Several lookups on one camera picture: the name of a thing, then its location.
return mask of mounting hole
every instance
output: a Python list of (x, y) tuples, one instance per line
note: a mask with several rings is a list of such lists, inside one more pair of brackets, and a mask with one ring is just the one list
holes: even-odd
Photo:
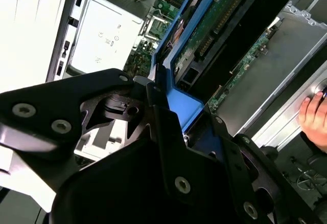
[(188, 180), (186, 180), (182, 176), (176, 177), (175, 187), (177, 188), (178, 191), (180, 191), (181, 193), (184, 193), (184, 194), (188, 194), (191, 190), (190, 183), (188, 182)]
[(127, 114), (130, 116), (134, 116), (136, 113), (138, 113), (138, 109), (135, 106), (127, 109)]
[(245, 212), (253, 219), (256, 220), (258, 218), (258, 213), (255, 207), (250, 202), (245, 202), (243, 205)]
[(120, 75), (119, 78), (122, 79), (122, 80), (125, 81), (125, 82), (128, 81), (128, 78), (125, 77), (125, 76), (123, 76), (123, 75)]
[(29, 118), (36, 113), (36, 109), (34, 106), (26, 103), (19, 103), (14, 105), (12, 108), (12, 112), (21, 118)]
[(240, 166), (240, 165), (238, 165), (238, 164), (235, 164), (235, 168), (237, 168), (237, 170), (239, 170), (239, 171), (241, 171), (241, 170), (242, 170), (241, 166)]

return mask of electronic component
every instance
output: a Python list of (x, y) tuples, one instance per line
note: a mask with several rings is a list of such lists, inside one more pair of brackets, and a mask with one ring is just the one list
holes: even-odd
[[(225, 87), (233, 79), (236, 66), (246, 68), (247, 65), (238, 65), (240, 60), (287, 1), (213, 0), (187, 40), (183, 38), (186, 43), (179, 54), (174, 56), (176, 86), (207, 103), (219, 87)], [(262, 18), (265, 22), (261, 19), (255, 24), (255, 15), (267, 4), (271, 7)], [(266, 51), (263, 45), (260, 47), (263, 48), (257, 48), (258, 51)]]
[(162, 18), (152, 16), (150, 19), (150, 22), (147, 26), (144, 36), (146, 38), (150, 38), (155, 41), (159, 41), (164, 36), (169, 25), (170, 25), (170, 22), (168, 22)]
[(215, 95), (208, 101), (210, 111), (215, 113), (219, 105), (224, 101), (229, 91), (238, 83), (239, 79), (247, 71), (251, 63), (258, 57), (258, 52), (266, 53), (266, 44), (269, 41), (270, 31), (266, 30), (263, 35), (255, 42), (252, 48), (247, 52), (243, 59), (230, 72), (233, 77), (228, 83), (222, 87), (220, 86)]

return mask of silver screw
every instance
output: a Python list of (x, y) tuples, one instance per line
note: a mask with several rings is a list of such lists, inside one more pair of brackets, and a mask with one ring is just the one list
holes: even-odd
[(72, 125), (66, 120), (58, 119), (51, 124), (51, 128), (54, 132), (64, 134), (71, 131)]
[(19, 103), (14, 105), (12, 108), (12, 112), (21, 118), (29, 118), (36, 113), (36, 109), (34, 106), (26, 103)]
[(122, 80), (125, 81), (125, 82), (128, 81), (128, 78), (125, 77), (125, 76), (123, 76), (123, 75), (120, 75), (119, 78), (122, 79)]
[(299, 218), (299, 219), (298, 219), (298, 222), (299, 222), (300, 224), (307, 224), (307, 223), (305, 222), (305, 220), (303, 220), (302, 218)]
[(180, 191), (181, 193), (184, 193), (184, 194), (188, 194), (191, 190), (190, 183), (188, 182), (188, 180), (186, 180), (182, 176), (176, 177), (175, 187), (178, 189), (178, 191)]
[(189, 142), (189, 140), (190, 140), (190, 137), (187, 136), (187, 135), (183, 135), (183, 139), (184, 139), (184, 142), (185, 142), (185, 144), (186, 144), (186, 146), (187, 146), (187, 145), (188, 145), (188, 142)]
[(250, 144), (250, 140), (248, 138), (243, 137), (243, 140), (244, 140), (245, 143)]
[(258, 213), (255, 207), (250, 202), (245, 202), (243, 205), (245, 212), (253, 219), (256, 220), (258, 218)]
[(219, 118), (219, 117), (216, 117), (216, 120), (218, 123), (223, 123), (223, 120), (221, 120), (221, 118)]

